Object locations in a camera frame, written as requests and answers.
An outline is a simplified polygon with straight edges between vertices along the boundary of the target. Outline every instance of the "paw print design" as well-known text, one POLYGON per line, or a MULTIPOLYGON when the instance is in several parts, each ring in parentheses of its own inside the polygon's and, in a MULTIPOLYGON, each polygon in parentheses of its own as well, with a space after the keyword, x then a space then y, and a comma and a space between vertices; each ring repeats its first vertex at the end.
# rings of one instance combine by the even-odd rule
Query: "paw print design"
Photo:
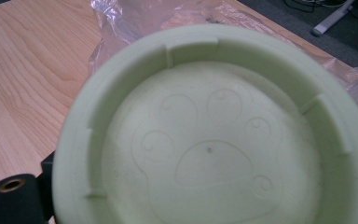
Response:
POLYGON ((132 156, 167 224, 244 223, 280 202, 280 124, 244 87, 178 87, 150 104, 132 156))

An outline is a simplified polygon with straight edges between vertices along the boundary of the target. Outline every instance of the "plastic wrap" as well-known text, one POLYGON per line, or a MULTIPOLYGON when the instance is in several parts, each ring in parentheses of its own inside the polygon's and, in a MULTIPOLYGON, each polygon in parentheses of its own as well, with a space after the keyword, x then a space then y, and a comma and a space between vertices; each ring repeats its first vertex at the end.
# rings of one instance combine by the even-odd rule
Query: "plastic wrap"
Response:
POLYGON ((271 35, 301 49, 334 74, 358 102, 358 68, 350 69, 332 56, 321 56, 269 28, 235 0, 91 0, 102 40, 89 60, 92 75, 107 59, 143 36, 196 23, 223 23, 271 35))

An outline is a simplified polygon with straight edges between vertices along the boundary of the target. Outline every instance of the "plastic lid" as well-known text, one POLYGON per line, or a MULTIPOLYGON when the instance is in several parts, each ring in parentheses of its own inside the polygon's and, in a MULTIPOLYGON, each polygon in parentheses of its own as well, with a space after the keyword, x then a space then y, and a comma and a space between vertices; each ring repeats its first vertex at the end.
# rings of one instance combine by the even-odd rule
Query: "plastic lid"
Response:
POLYGON ((67 223, 358 223, 358 108, 308 56, 225 25, 148 36, 76 97, 54 161, 67 223))

